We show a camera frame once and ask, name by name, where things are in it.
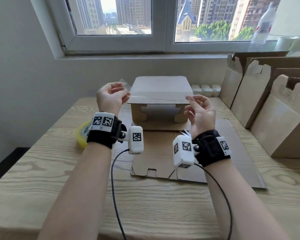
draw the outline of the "yellow tape roll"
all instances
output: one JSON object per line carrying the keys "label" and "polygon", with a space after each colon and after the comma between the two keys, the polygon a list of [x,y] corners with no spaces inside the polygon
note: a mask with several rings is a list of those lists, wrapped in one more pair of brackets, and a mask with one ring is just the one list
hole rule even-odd
{"label": "yellow tape roll", "polygon": [[87,137],[88,137],[88,128],[90,126],[91,120],[85,122],[84,124],[80,125],[80,127],[75,131],[75,138],[77,139],[80,147],[83,149],[87,146]]}

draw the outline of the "black cable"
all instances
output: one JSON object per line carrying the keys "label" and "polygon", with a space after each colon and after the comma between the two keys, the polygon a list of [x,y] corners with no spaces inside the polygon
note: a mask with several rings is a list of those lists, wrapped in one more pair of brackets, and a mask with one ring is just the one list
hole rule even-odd
{"label": "black cable", "polygon": [[[119,217],[119,213],[118,213],[118,209],[117,209],[117,203],[116,203],[116,197],[115,197],[115,188],[114,188],[114,184],[113,184],[113,167],[115,165],[115,162],[116,162],[117,158],[122,153],[127,152],[128,150],[129,149],[126,149],[126,150],[120,152],[116,156],[116,158],[113,160],[113,163],[111,165],[111,188],[112,188],[112,198],[113,198],[114,210],[115,210],[115,214],[117,216],[118,223],[119,223],[119,226],[120,226],[120,230],[121,230],[121,233],[122,233],[122,236],[123,236],[124,240],[127,240],[127,238],[126,238],[126,235],[124,233],[124,228],[122,227],[122,224],[121,224],[121,221],[120,221],[120,217]],[[202,168],[216,182],[216,184],[218,185],[219,189],[221,190],[221,192],[222,192],[222,194],[223,194],[223,196],[225,198],[225,201],[227,202],[227,205],[228,205],[228,208],[229,208],[229,213],[230,213],[230,230],[229,230],[229,234],[228,234],[227,240],[230,240],[231,234],[232,234],[232,225],[233,225],[233,223],[232,223],[232,211],[231,211],[231,206],[230,206],[230,203],[228,201],[228,198],[227,198],[225,192],[223,191],[223,189],[221,188],[220,184],[218,183],[218,181],[207,170],[205,170],[202,166],[200,166],[199,164],[196,164],[196,163],[195,163],[195,165],[198,166],[198,167],[200,167],[200,168]]]}
{"label": "black cable", "polygon": [[228,198],[227,198],[225,192],[223,191],[223,189],[221,188],[220,184],[218,183],[218,181],[207,170],[205,170],[201,165],[196,164],[196,163],[195,163],[195,165],[197,165],[199,168],[202,168],[206,173],[208,173],[208,175],[210,177],[212,177],[212,179],[216,182],[216,184],[218,185],[219,189],[221,190],[221,192],[222,192],[222,194],[224,196],[225,201],[227,202],[227,205],[228,205],[228,208],[229,208],[229,213],[230,213],[230,230],[229,230],[229,234],[228,234],[227,240],[230,240],[231,234],[232,234],[232,211],[231,211],[231,207],[230,207],[230,203],[228,201]]}
{"label": "black cable", "polygon": [[123,239],[124,240],[127,240],[126,238],[126,235],[124,234],[124,228],[122,227],[122,224],[121,224],[121,221],[120,221],[120,217],[119,217],[119,213],[118,213],[118,209],[117,209],[117,203],[116,203],[116,197],[115,197],[115,188],[113,186],[113,166],[117,160],[117,158],[124,152],[127,152],[129,149],[126,149],[122,152],[120,152],[116,158],[113,160],[113,163],[112,163],[112,166],[111,166],[111,187],[112,187],[112,198],[113,198],[113,204],[114,204],[114,210],[115,210],[115,214],[117,216],[117,219],[118,219],[118,223],[119,223],[119,226],[120,226],[120,230],[121,230],[121,233],[122,233],[122,236],[123,236]]}

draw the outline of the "wood grain surface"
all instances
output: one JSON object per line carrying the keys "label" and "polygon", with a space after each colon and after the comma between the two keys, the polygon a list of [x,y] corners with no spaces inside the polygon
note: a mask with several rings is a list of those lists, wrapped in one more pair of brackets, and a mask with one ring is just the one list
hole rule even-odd
{"label": "wood grain surface", "polygon": [[[264,178],[268,190],[256,193],[291,239],[300,240],[300,159],[272,159],[219,98],[211,100],[217,117],[230,120]],[[36,239],[82,153],[75,130],[96,111],[95,98],[77,101],[0,180],[0,240]],[[119,118],[131,125],[130,105],[123,105]],[[126,148],[126,142],[117,143],[112,158]],[[220,239],[206,185],[133,177],[131,164],[132,156],[123,153],[114,167],[116,200],[128,239]],[[110,180],[99,239],[122,239]]]}

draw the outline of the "forearm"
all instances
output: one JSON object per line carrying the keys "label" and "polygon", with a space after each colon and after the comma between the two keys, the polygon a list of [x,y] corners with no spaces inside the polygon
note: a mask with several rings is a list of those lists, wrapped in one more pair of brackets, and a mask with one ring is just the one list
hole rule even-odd
{"label": "forearm", "polygon": [[97,238],[110,164],[111,150],[89,142],[49,211],[38,240]]}
{"label": "forearm", "polygon": [[[231,239],[289,239],[231,160],[213,163],[205,169],[218,181],[229,200],[233,217]],[[230,227],[228,206],[219,187],[207,173],[206,178],[222,236],[226,239]]]}

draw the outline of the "water bottle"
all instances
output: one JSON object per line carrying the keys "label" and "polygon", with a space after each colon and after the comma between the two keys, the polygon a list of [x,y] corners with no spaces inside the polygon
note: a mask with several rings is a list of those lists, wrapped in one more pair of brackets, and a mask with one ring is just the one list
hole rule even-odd
{"label": "water bottle", "polygon": [[268,35],[276,20],[276,7],[270,3],[268,10],[262,15],[252,37],[248,52],[262,52]]}

